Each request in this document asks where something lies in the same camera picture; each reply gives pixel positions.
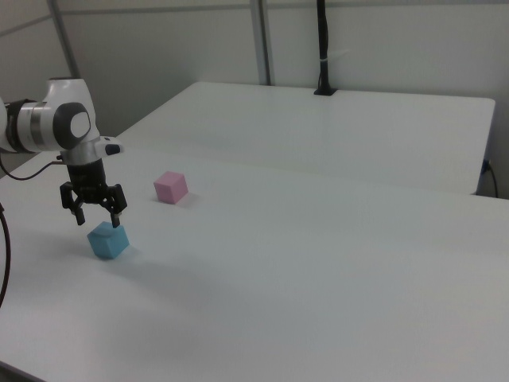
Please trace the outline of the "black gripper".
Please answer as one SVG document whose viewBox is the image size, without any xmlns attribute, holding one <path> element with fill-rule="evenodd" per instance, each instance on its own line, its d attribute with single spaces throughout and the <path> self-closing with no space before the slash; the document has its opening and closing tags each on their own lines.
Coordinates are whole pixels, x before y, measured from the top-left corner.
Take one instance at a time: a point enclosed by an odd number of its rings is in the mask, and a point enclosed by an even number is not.
<svg viewBox="0 0 509 382">
<path fill-rule="evenodd" d="M 67 170 L 70 181 L 60 186 L 63 208 L 70 210 L 80 226 L 85 223 L 83 203 L 100 204 L 110 213 L 112 227 L 117 228 L 122 211 L 127 207 L 126 197 L 120 184 L 107 185 L 103 160 L 67 166 Z"/>
</svg>

